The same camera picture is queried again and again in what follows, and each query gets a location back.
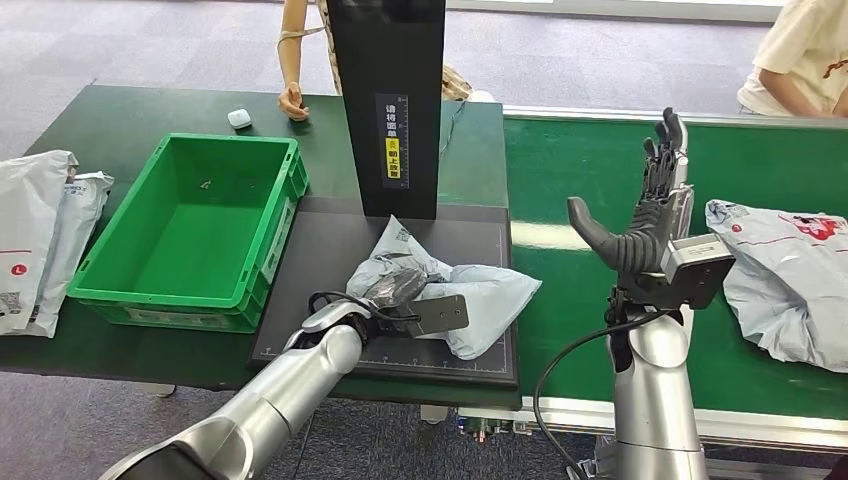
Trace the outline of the person's hand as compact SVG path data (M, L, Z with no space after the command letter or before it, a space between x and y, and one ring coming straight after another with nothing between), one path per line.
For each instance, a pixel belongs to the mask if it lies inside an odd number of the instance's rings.
M300 86L289 82L277 97L278 109L289 119L296 122L306 121L310 110L303 103Z

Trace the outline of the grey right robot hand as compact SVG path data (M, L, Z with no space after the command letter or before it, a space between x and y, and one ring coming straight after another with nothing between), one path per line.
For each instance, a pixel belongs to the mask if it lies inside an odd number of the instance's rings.
M654 273L671 239L688 231L692 187L688 177L688 130L672 107L655 123L657 138L646 138L642 189L631 222L613 233L596 221L580 197L567 199L569 223L578 236L610 269L628 274Z

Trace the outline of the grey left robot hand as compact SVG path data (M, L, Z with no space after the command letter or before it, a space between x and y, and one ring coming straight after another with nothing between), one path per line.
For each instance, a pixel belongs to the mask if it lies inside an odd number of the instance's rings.
M400 308L415 300L429 283L430 275L416 268L400 268L383 275L364 293L379 310Z

